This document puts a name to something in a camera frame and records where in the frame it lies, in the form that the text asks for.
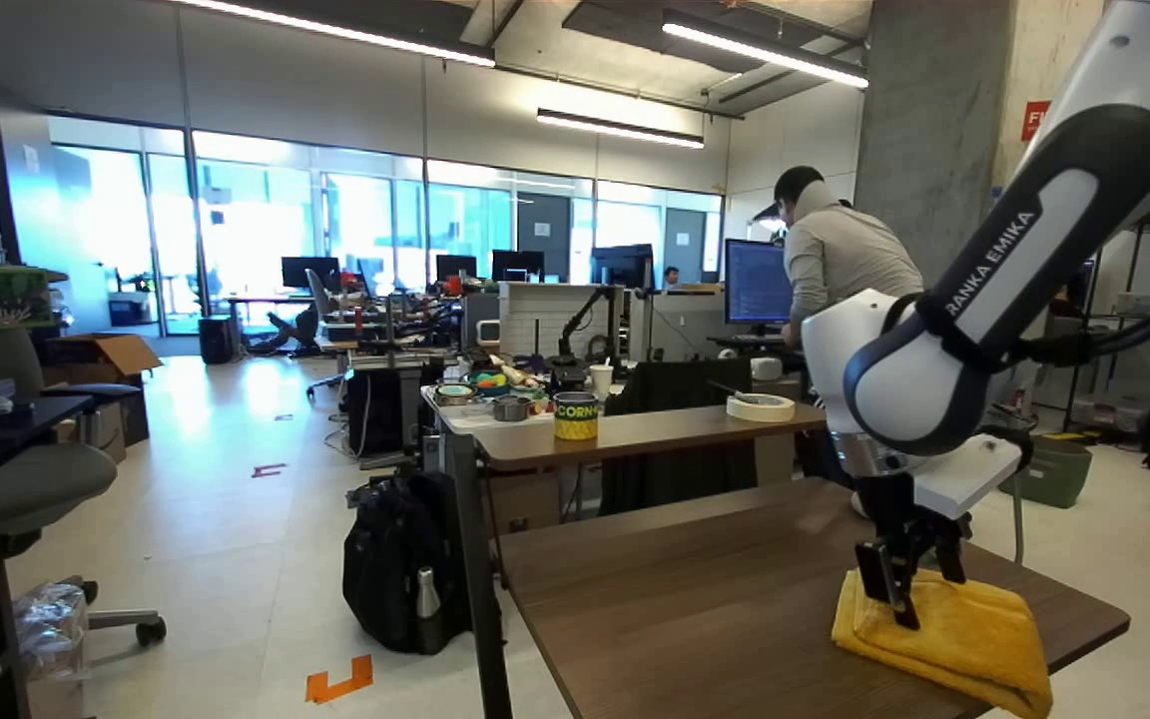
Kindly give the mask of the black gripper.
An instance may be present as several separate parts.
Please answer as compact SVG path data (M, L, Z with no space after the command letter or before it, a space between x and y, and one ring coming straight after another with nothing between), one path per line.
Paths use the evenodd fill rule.
M941 578L968 584L968 520L945 520L920 508L914 480L905 471L858 476L854 492L880 536L880 543L854 547L861 591L885 601L900 625L920 625L910 600L914 570L924 560L934 560Z

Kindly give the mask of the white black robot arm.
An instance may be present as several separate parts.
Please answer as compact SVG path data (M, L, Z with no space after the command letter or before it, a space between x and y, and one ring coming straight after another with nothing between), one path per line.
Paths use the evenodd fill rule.
M861 591L910 625L924 564L957 574L957 520L1019 471L983 430L989 378L1069 277L1150 210L1150 0L1111 0L1065 86L953 265L802 322L808 367L876 536Z

